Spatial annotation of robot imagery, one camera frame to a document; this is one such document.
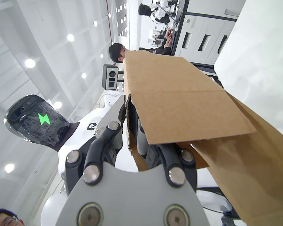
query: white ceiling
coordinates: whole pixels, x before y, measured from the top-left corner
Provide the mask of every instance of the white ceiling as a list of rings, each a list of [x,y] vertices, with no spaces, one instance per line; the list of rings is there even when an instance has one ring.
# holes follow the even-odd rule
[[[103,91],[108,47],[119,40],[115,7],[115,0],[0,0],[0,207],[26,225],[57,167],[57,153],[9,133],[3,116],[28,94],[60,101],[59,112],[70,122],[91,111]],[[27,59],[36,66],[27,68]],[[11,173],[4,170],[8,163],[15,165]]]
[[[107,14],[106,0],[0,0],[0,106],[8,109],[27,94],[40,94],[60,101],[60,112],[71,121],[90,111],[102,91],[102,66],[114,38]],[[26,59],[36,66],[26,68]]]

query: robot logo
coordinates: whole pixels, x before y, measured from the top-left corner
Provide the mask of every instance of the robot logo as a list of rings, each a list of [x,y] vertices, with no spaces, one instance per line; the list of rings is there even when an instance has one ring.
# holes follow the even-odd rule
[[[95,128],[94,128],[95,126],[96,126],[96,123],[91,123],[91,124],[88,125],[87,129],[88,130],[95,130]]]
[[[48,118],[48,115],[44,115],[44,116],[41,116],[39,113],[38,113],[38,116],[39,116],[39,120],[40,120],[40,123],[41,125],[43,125],[44,122],[47,122],[49,125],[50,125],[50,121],[49,121],[49,118]]]

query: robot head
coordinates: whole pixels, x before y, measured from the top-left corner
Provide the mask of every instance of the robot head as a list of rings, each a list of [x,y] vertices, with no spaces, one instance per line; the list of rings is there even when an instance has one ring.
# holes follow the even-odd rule
[[[65,117],[36,95],[25,96],[13,104],[4,124],[26,141],[51,146],[64,139],[70,126]]]
[[[147,15],[147,16],[150,16],[152,13],[152,10],[149,6],[147,5],[144,5],[144,4],[140,4],[139,7],[138,7],[138,14],[139,15]]]

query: black hair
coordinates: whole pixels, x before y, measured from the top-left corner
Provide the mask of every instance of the black hair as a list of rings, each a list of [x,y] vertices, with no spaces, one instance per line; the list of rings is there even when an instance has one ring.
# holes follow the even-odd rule
[[[139,7],[138,7],[138,14],[139,15],[147,15],[147,16],[150,16],[152,13],[152,10],[149,6],[147,5],[144,5],[144,4],[140,4]]]
[[[15,213],[11,212],[10,210],[2,209],[2,208],[0,208],[0,214],[6,214],[10,217],[13,217],[13,216],[17,217],[17,215]]]
[[[111,46],[109,46],[108,52],[109,56],[115,63],[122,63],[119,61],[119,57],[122,57],[120,52],[124,46],[120,43],[114,43]]]

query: cardboard box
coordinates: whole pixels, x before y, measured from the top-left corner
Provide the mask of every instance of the cardboard box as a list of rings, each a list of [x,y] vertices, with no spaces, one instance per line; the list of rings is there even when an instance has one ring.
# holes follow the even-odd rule
[[[283,225],[283,135],[181,57],[126,51],[124,74],[139,171],[147,166],[136,150],[137,116],[149,144],[178,142],[197,168],[209,166],[248,226]]]

